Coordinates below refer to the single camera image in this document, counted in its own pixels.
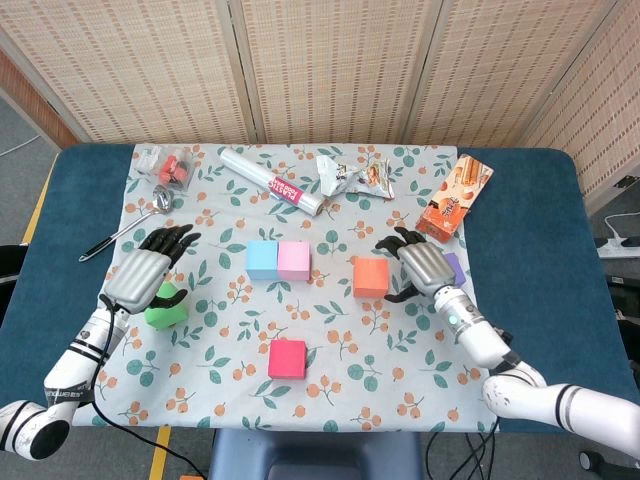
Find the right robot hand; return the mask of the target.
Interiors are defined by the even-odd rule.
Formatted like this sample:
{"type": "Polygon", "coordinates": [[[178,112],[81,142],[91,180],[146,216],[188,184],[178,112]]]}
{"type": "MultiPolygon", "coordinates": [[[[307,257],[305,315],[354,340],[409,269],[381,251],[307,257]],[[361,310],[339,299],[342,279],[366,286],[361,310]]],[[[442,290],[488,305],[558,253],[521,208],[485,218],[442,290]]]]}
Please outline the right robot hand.
{"type": "Polygon", "coordinates": [[[400,262],[411,285],[398,294],[386,294],[385,300],[402,303],[419,295],[434,300],[440,290],[454,285],[455,272],[440,249],[418,231],[404,227],[394,231],[399,236],[386,236],[375,248],[386,250],[400,262]]]}

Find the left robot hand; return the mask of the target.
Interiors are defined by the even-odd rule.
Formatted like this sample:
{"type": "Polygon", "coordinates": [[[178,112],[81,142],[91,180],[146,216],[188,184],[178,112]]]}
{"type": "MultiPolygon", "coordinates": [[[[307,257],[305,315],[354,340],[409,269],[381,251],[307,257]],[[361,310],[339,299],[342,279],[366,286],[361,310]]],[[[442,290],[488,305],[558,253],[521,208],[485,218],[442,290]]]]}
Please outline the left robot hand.
{"type": "Polygon", "coordinates": [[[168,298],[160,297],[158,291],[167,273],[201,237],[200,232],[191,233],[192,229],[192,224],[186,224],[152,231],[126,256],[99,295],[99,305],[134,315],[147,308],[170,309],[180,304],[188,294],[186,289],[168,298]]]}

